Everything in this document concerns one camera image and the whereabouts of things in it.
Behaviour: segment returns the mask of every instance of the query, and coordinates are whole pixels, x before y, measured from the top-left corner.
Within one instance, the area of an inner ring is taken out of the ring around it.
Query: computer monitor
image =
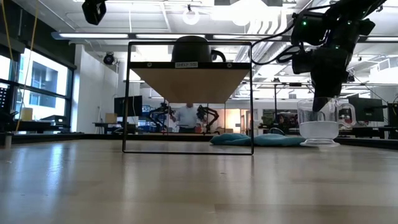
[[[382,100],[349,97],[348,101],[355,107],[357,121],[384,122]]]
[[[142,116],[142,96],[130,96],[128,99],[129,110],[127,116]],[[124,97],[114,99],[114,112],[118,117],[124,115]]]

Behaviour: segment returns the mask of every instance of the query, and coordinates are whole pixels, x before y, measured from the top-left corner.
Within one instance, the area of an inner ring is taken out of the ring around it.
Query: person
[[[170,115],[170,119],[173,122],[178,122],[180,126],[179,133],[195,133],[198,120],[197,112],[193,103],[187,103],[179,108],[174,115]]]

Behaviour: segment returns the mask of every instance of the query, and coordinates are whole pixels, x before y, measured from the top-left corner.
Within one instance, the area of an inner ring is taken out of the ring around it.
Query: glass cup
[[[355,108],[349,103],[339,105],[333,98],[315,98],[297,103],[300,134],[306,139],[302,146],[333,147],[339,133],[339,124],[350,128],[356,124]],[[351,111],[350,115],[339,116],[339,111]]]

